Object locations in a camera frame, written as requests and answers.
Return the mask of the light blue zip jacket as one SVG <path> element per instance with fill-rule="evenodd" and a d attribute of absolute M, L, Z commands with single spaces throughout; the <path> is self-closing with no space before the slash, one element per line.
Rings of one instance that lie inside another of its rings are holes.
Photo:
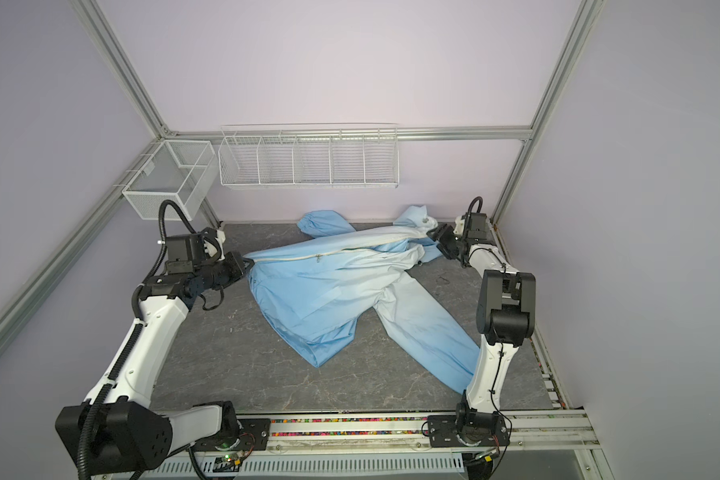
<path fill-rule="evenodd" d="M 314 367 L 349 345 L 359 317 L 372 309 L 399 347 L 462 392 L 479 347 L 409 274 L 440 257 L 427 235 L 437 225 L 424 206 L 366 230 L 335 211 L 310 212 L 298 223 L 308 240 L 248 254 L 252 295 L 276 333 Z"/>

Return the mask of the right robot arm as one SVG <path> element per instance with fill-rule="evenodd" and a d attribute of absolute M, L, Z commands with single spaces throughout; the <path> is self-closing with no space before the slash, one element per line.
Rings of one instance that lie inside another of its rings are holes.
<path fill-rule="evenodd" d="M 475 374 L 457 405 L 449 432 L 435 433 L 435 446 L 505 447 L 511 422 L 501 409 L 501 391 L 511 360 L 535 330 L 536 279 L 513 267 L 492 241 L 492 226 L 475 197 L 453 224 L 428 236 L 439 251 L 480 275 L 476 310 L 480 351 Z"/>

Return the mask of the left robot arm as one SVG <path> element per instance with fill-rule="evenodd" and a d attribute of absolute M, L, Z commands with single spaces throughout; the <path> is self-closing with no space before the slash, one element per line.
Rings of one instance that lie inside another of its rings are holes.
<path fill-rule="evenodd" d="M 254 265 L 223 249 L 222 231 L 196 230 L 173 200 L 160 204 L 157 222 L 160 250 L 131 295 L 128 334 L 86 398 L 63 408 L 55 421 L 80 479 L 114 473 L 137 479 L 204 439 L 232 450 L 244 434 L 230 401 L 173 414 L 151 408 L 157 377 L 193 305 L 208 310 L 207 292 L 223 295 Z"/>

